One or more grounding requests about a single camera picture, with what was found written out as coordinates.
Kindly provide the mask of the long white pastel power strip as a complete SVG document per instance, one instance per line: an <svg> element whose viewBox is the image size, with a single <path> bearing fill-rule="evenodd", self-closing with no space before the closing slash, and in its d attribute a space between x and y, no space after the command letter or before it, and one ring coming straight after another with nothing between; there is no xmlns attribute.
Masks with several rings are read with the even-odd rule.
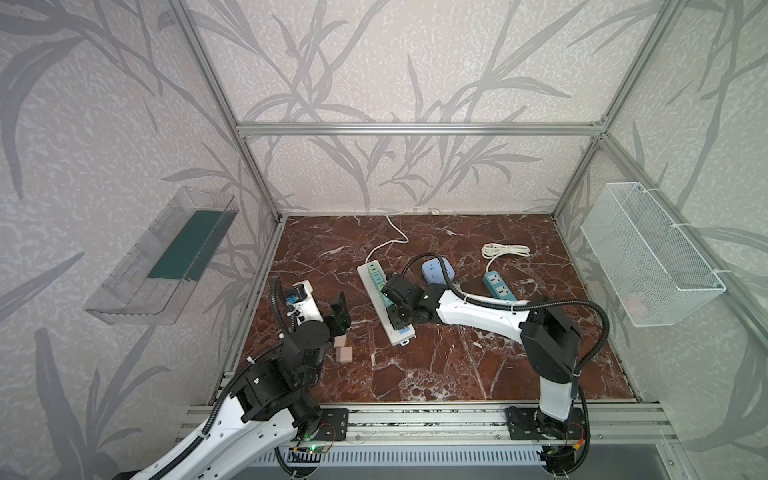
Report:
<svg viewBox="0 0 768 480"><path fill-rule="evenodd" d="M410 340L415 337L415 329L411 325L400 327L393 326L389 315L389 313L393 311L393 304L385 295L382 294L382 292L376 288L376 284L372 280L371 273L367 268L368 263L358 266L357 272L368 296L370 297L371 303L379 318L380 324L383 327L391 345L406 346ZM387 281L387 276L382 267L381 274L386 278Z"/></svg>

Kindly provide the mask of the square blue power strip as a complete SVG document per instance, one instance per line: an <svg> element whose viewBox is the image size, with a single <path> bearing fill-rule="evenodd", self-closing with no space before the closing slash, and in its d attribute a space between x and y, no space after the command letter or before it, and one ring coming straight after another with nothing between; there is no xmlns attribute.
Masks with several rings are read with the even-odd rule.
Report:
<svg viewBox="0 0 768 480"><path fill-rule="evenodd" d="M455 279L455 271L446 258L432 258L421 265L421 272L427 284L443 284Z"/></svg>

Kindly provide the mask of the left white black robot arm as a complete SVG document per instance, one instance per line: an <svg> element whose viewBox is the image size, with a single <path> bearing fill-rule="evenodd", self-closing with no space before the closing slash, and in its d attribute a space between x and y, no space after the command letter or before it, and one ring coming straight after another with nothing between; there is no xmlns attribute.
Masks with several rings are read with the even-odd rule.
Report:
<svg viewBox="0 0 768 480"><path fill-rule="evenodd" d="M171 451L120 478L231 479L292 441L345 440L348 410L323 409L312 394L327 352L351 324L345 295L338 294L324 314L309 282L284 289L275 277L270 302L280 341L233 376L207 419Z"/></svg>

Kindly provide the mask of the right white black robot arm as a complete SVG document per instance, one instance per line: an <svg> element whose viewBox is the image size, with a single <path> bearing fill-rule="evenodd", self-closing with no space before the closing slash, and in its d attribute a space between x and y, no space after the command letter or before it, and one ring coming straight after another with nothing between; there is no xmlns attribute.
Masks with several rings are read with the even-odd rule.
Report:
<svg viewBox="0 0 768 480"><path fill-rule="evenodd" d="M442 284L419 287L406 277L409 268L423 258L438 262ZM585 399L580 386L582 371L606 345L610 333L609 317L600 305L582 299L541 297L529 302L465 293L448 278L443 257L432 252L412 258L380 291L392 303L391 316L406 325L471 327L520 344L539 376L540 396L534 410L508 408L508 424L541 438L562 439L569 433L574 403ZM589 308L600 320L598 340L584 355L579 354L581 331L563 311L565 306Z"/></svg>

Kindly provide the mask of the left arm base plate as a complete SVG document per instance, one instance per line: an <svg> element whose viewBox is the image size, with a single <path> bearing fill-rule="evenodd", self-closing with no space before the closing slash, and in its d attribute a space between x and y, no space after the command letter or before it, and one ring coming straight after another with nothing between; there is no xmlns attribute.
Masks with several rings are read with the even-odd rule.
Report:
<svg viewBox="0 0 768 480"><path fill-rule="evenodd" d="M309 441L344 441L349 427L350 410L347 408L323 408L320 415L307 426L298 430L296 439Z"/></svg>

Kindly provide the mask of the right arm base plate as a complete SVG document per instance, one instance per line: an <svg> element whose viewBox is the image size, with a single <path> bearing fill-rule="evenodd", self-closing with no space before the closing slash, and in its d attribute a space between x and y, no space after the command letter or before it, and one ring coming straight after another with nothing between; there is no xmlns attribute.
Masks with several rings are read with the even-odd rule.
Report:
<svg viewBox="0 0 768 480"><path fill-rule="evenodd" d="M537 407L510 406L504 410L511 440L576 442L585 437L588 422L580 407L571 410L567 420L552 419Z"/></svg>

